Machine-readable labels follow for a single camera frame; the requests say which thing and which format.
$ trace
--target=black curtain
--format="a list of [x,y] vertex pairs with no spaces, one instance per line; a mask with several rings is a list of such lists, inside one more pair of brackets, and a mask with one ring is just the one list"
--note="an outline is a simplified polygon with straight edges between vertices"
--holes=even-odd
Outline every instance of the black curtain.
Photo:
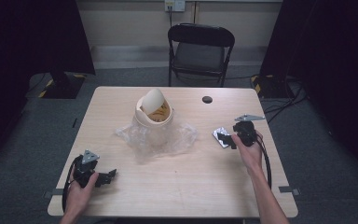
[[53,70],[95,74],[76,1],[0,0],[0,145],[30,77]]

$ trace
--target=small black cap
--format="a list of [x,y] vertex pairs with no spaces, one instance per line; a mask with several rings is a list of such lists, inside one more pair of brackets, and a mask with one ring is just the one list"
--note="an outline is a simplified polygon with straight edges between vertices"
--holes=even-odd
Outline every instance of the small black cap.
[[202,97],[202,102],[205,104],[210,104],[212,102],[212,97],[211,96],[204,96]]

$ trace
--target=black device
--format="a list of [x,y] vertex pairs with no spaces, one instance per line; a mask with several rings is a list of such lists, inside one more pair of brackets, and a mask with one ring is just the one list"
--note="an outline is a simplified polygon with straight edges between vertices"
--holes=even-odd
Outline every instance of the black device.
[[[255,132],[255,126],[251,121],[240,121],[232,128],[247,147],[251,147],[255,143],[257,133]],[[223,141],[224,144],[231,146],[232,149],[237,149],[237,146],[232,141],[231,135],[218,133],[217,137],[219,140]]]
[[[100,159],[99,156],[90,152],[89,150],[86,150],[84,152],[84,155],[76,157],[72,162],[71,168],[68,172],[68,176],[66,177],[65,186],[63,188],[62,193],[62,210],[64,212],[66,207],[66,197],[68,196],[68,189],[70,184],[72,183],[72,181],[70,181],[72,169],[75,168],[73,181],[76,181],[81,188],[85,188],[89,183],[90,177],[92,176],[92,174],[95,173],[94,169],[97,166],[98,159]],[[99,188],[101,185],[110,184],[110,182],[116,175],[116,171],[117,169],[112,170],[107,174],[99,173],[98,179],[95,182],[95,187]]]
[[[234,132],[237,133],[237,136],[241,139],[244,145],[247,147],[251,147],[255,142],[260,145],[264,159],[266,161],[267,167],[267,180],[269,188],[272,186],[272,177],[271,177],[271,166],[269,164],[269,156],[267,155],[266,147],[264,146],[264,142],[261,139],[261,142],[257,139],[257,132],[255,131],[254,124],[250,121],[240,121],[236,123],[233,127]],[[218,133],[218,140],[223,141],[223,144],[231,146],[232,149],[237,149],[237,145],[235,145],[234,141],[231,138],[231,135]]]
[[[90,161],[83,164],[83,160],[77,160],[75,163],[74,180],[79,183],[80,187],[85,188],[89,183],[90,177],[95,173],[94,169],[98,161]],[[99,188],[101,185],[110,184],[113,177],[116,175],[116,169],[108,174],[99,173],[95,187]]]

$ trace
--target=wooden table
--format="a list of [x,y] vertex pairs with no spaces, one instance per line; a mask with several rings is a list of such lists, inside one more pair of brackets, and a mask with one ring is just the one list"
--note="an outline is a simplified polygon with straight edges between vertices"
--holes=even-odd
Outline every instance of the wooden table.
[[[212,136],[219,127],[232,133],[236,117],[263,116],[252,89],[159,88],[175,113],[195,127],[198,137],[185,154],[141,164],[116,129],[131,123],[136,103],[154,88],[99,87],[89,103],[57,189],[62,189],[73,159],[85,149],[101,156],[97,172],[117,169],[110,185],[93,191],[86,216],[97,217],[258,217],[250,177],[238,150],[222,148]],[[213,102],[205,104],[203,96]],[[281,160],[265,120],[254,121],[264,136],[272,171],[272,191],[288,217],[297,215]],[[53,196],[48,213],[62,215],[62,196]]]

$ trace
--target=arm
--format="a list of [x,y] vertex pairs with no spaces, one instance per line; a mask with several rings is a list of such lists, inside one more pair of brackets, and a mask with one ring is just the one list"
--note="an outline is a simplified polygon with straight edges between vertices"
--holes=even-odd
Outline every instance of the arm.
[[95,182],[98,179],[98,173],[92,174],[89,178],[89,183],[85,188],[73,181],[68,189],[68,198],[66,199],[65,214],[60,221],[60,224],[74,224],[86,210],[94,189]]
[[[258,140],[261,142],[263,136],[259,132],[257,134],[259,135]],[[246,147],[237,135],[233,134],[231,137],[235,145],[237,145],[242,161],[252,179],[261,223],[289,223],[264,176],[260,145],[253,144],[251,147]]]

